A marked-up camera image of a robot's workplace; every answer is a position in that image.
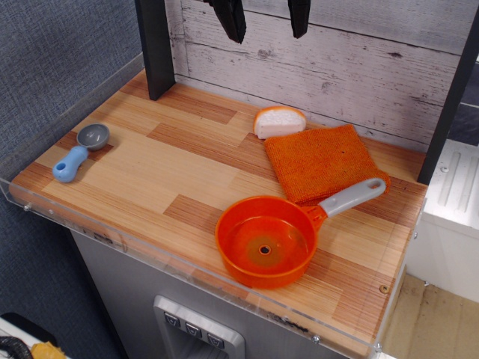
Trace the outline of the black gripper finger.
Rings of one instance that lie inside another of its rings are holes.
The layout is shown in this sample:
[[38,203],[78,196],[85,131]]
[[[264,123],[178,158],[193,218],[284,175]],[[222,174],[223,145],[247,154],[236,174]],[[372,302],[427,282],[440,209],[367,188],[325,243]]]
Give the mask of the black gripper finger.
[[293,36],[299,39],[308,30],[311,0],[289,0],[288,8]]
[[241,44],[246,33],[246,21],[241,0],[206,0],[213,8],[226,35]]

